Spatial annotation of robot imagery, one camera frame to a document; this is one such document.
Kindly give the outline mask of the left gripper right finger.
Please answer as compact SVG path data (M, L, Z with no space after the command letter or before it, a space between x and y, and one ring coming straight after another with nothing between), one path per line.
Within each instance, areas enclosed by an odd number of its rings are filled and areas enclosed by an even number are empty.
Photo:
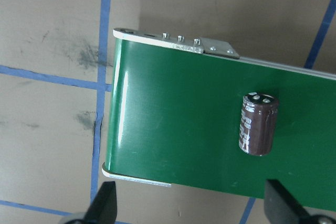
M309 214L276 179L265 181L264 213L272 224L335 223L332 217Z

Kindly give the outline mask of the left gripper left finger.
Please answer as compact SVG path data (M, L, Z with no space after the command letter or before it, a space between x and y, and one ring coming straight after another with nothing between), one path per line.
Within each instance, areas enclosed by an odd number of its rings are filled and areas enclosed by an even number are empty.
M117 190L115 182L103 182L86 212L63 217L59 223L115 223Z

